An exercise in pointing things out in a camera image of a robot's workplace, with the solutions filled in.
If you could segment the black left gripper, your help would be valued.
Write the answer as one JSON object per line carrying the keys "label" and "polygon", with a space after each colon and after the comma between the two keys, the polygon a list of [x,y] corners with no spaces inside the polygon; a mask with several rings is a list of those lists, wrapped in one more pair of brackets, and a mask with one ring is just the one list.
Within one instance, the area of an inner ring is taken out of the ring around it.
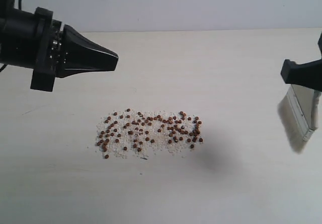
{"label": "black left gripper", "polygon": [[52,92],[56,78],[114,71],[118,54],[87,39],[53,12],[1,9],[1,63],[32,69],[33,90]]}

